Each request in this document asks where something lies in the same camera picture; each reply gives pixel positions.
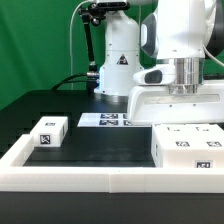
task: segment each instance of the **black table surface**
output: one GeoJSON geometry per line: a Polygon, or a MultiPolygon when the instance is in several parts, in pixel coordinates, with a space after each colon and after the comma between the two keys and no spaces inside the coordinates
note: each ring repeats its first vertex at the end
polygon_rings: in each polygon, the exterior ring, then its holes
{"type": "MultiPolygon", "coordinates": [[[[151,128],[78,128],[82,113],[126,113],[83,91],[32,91],[0,111],[0,156],[42,116],[67,116],[61,148],[25,166],[153,167],[151,128]]],[[[0,192],[0,223],[224,223],[223,194],[0,192]]]]}

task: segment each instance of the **green backdrop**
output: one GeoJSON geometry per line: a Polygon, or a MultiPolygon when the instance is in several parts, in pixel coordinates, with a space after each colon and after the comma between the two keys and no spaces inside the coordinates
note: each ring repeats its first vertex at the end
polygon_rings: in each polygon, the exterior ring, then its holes
{"type": "MultiPolygon", "coordinates": [[[[0,109],[27,91],[50,89],[70,75],[69,25],[79,0],[0,0],[0,109]]],[[[155,8],[143,7],[142,19],[155,8]]],[[[127,14],[137,18],[138,7],[127,14]]],[[[104,27],[92,27],[97,64],[104,62],[104,27]]],[[[75,73],[88,70],[83,24],[75,17],[75,73]]],[[[219,56],[224,61],[224,54],[219,56]]],[[[141,53],[141,63],[153,63],[141,53]]],[[[223,73],[223,68],[206,61],[206,73],[223,73]]]]}

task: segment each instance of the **small white box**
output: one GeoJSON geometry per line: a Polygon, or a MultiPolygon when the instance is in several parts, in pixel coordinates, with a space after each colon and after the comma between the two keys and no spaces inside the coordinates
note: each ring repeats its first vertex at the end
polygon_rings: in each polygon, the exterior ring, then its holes
{"type": "Polygon", "coordinates": [[[60,147],[67,131],[67,117],[42,117],[30,134],[36,147],[60,147]]]}
{"type": "Polygon", "coordinates": [[[224,131],[218,125],[153,125],[156,167],[223,168],[224,131]]]}

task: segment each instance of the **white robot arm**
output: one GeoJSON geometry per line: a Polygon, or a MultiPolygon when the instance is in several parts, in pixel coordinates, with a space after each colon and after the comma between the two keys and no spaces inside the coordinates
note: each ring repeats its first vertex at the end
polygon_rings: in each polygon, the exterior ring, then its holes
{"type": "Polygon", "coordinates": [[[95,7],[107,11],[105,63],[99,70],[99,86],[94,90],[95,97],[116,102],[128,100],[130,91],[135,86],[133,74],[143,68],[139,63],[139,26],[121,9],[153,1],[95,0],[95,7]]]}
{"type": "MultiPolygon", "coordinates": [[[[220,0],[158,1],[142,25],[142,48],[157,65],[134,75],[138,86],[128,101],[132,124],[224,122],[224,81],[203,81],[204,49],[216,14],[223,36],[220,0]]],[[[223,50],[222,40],[216,39],[214,48],[223,50]]]]}

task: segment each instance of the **black cable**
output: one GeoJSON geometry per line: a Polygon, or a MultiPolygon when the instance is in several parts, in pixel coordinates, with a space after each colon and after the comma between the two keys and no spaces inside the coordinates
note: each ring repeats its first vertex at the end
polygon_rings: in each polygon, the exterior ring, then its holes
{"type": "Polygon", "coordinates": [[[224,74],[206,74],[203,78],[204,80],[224,79],[224,74]]]}
{"type": "Polygon", "coordinates": [[[84,82],[86,83],[86,81],[83,81],[83,80],[79,80],[79,81],[65,81],[65,82],[61,82],[61,83],[58,83],[57,85],[55,85],[51,90],[57,90],[61,85],[63,84],[68,84],[68,83],[78,83],[78,82],[84,82]]]}
{"type": "Polygon", "coordinates": [[[57,90],[61,85],[65,84],[65,83],[73,83],[73,82],[67,82],[67,81],[69,81],[69,80],[71,80],[71,79],[79,78],[79,77],[87,77],[87,75],[86,75],[86,74],[82,74],[82,73],[80,73],[80,74],[76,74],[76,75],[71,75],[71,76],[69,76],[69,77],[63,79],[61,82],[59,82],[59,83],[56,84],[55,86],[53,86],[53,87],[51,88],[51,90],[57,90]]]}
{"type": "Polygon", "coordinates": [[[92,35],[90,32],[90,13],[88,10],[83,9],[82,7],[79,9],[79,15],[82,18],[84,30],[86,34],[86,43],[87,43],[87,52],[88,52],[88,58],[89,58],[89,71],[96,72],[97,66],[94,58],[94,52],[93,52],[93,44],[92,44],[92,35]]]}

